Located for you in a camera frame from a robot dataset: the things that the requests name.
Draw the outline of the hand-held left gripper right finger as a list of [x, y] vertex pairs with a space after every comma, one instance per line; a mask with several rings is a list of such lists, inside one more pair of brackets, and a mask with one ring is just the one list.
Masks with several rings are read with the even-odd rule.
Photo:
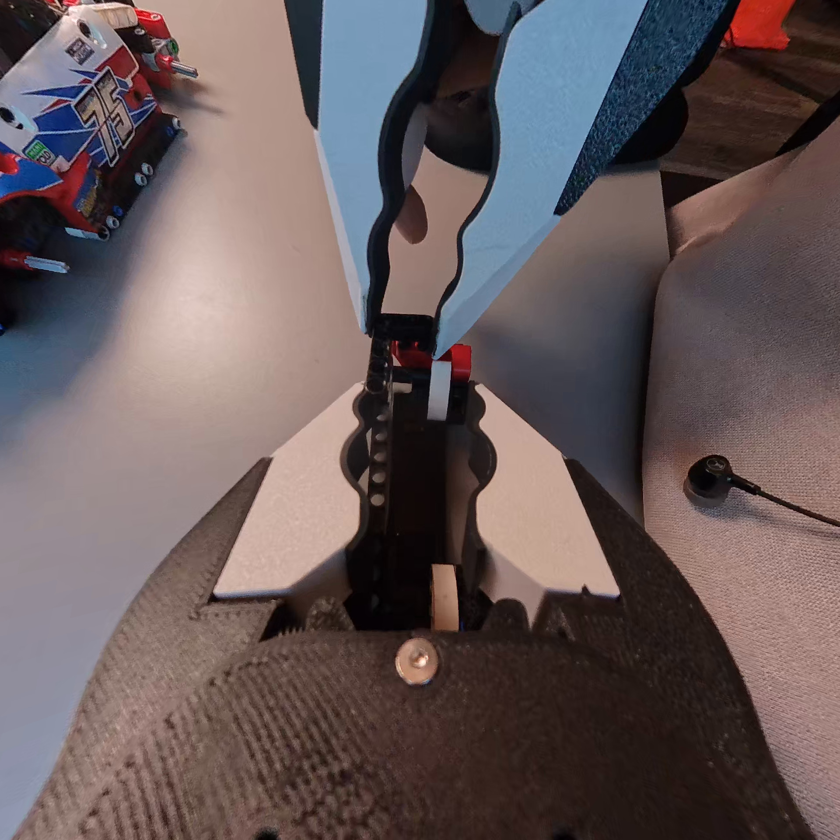
[[561, 452], [486, 386], [465, 405], [465, 593], [538, 619], [554, 595], [620, 590]]

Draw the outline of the red white blue lego car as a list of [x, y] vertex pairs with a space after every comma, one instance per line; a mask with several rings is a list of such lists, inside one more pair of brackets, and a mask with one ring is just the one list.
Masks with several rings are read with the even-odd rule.
[[155, 89], [197, 79], [165, 17], [135, 2], [1, 2], [2, 281], [66, 274], [51, 235], [106, 241], [182, 123]]

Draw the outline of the black lego frame assembly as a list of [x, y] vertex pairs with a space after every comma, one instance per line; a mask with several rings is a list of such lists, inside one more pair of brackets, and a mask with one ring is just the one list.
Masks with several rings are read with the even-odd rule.
[[432, 362], [413, 323], [376, 332], [357, 428], [343, 446], [344, 475], [360, 496], [360, 526], [344, 550], [350, 594], [343, 604], [361, 631], [443, 630], [442, 596], [455, 598], [455, 630], [482, 628], [491, 600], [480, 589], [487, 546], [476, 502], [497, 455], [480, 429], [486, 401], [462, 376], [456, 352], [444, 418], [429, 418]]

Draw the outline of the black L-shaped lego beam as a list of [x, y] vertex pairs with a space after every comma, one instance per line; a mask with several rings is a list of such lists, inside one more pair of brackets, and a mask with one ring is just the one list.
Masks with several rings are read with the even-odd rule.
[[382, 313], [374, 322], [365, 390], [385, 395], [393, 382], [428, 387], [434, 320], [421, 314]]

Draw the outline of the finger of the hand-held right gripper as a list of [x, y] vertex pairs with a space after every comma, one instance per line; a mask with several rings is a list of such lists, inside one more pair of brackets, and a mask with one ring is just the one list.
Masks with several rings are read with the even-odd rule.
[[403, 146], [423, 96], [435, 2], [324, 1], [314, 131], [343, 272], [372, 335], [405, 196]]
[[496, 169], [459, 234], [436, 358], [465, 333], [559, 222], [554, 210], [646, 2], [548, 1], [515, 23], [493, 91]]

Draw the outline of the black wired earbud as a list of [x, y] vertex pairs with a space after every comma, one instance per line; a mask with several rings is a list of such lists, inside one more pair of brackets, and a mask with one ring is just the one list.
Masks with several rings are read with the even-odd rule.
[[827, 526], [839, 527], [839, 520], [775, 496], [758, 484], [738, 475], [732, 469], [729, 459], [723, 455], [707, 455], [700, 458], [689, 467], [683, 484], [686, 498], [701, 508], [719, 508], [728, 499], [731, 490], [739, 490], [753, 497], [762, 498], [778, 507]]

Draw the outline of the orange plastic object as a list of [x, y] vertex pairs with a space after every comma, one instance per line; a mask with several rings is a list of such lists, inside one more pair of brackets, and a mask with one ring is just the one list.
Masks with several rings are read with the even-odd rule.
[[786, 49], [790, 38], [783, 24], [794, 5], [795, 1], [740, 1], [721, 47]]

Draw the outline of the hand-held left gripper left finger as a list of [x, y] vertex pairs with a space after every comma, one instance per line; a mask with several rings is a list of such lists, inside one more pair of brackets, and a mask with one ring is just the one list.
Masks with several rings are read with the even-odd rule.
[[213, 595], [221, 601], [278, 596], [297, 620], [322, 598], [350, 593], [345, 549], [359, 530], [361, 499], [342, 469], [359, 418], [355, 383], [275, 450]]

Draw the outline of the person's right hand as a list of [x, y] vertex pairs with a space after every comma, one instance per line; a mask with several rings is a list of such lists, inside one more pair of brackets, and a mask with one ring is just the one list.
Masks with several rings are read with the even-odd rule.
[[395, 220], [395, 228], [410, 245], [418, 245], [427, 236], [427, 212], [414, 185], [406, 188], [404, 200]]

